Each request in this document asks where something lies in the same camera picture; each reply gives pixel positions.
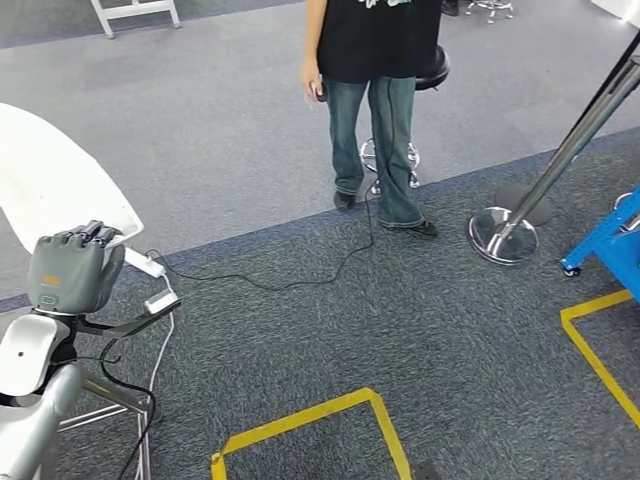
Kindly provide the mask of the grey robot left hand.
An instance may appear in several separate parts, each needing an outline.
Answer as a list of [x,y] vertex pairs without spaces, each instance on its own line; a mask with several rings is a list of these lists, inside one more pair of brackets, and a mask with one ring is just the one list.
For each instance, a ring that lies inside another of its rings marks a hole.
[[125,247],[112,245],[122,231],[92,220],[39,238],[27,275],[27,295],[42,312],[94,313],[104,307],[122,269]]

